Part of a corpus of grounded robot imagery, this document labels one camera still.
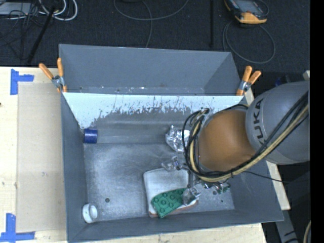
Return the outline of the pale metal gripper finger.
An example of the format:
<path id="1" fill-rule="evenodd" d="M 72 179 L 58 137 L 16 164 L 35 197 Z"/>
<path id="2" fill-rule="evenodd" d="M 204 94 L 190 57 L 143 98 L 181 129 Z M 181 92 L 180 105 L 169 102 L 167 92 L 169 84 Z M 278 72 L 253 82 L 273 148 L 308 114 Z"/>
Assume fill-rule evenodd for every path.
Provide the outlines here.
<path id="1" fill-rule="evenodd" d="M 184 205 L 189 205 L 192 201 L 198 199 L 200 192 L 195 187 L 190 187 L 184 190 L 182 201 Z"/>
<path id="2" fill-rule="evenodd" d="M 179 160 L 178 156 L 173 156 L 169 161 L 165 161 L 163 163 L 161 163 L 161 167 L 166 170 L 167 172 L 171 172 L 171 171 L 179 171 L 181 169 L 183 169 L 183 166 Z"/>

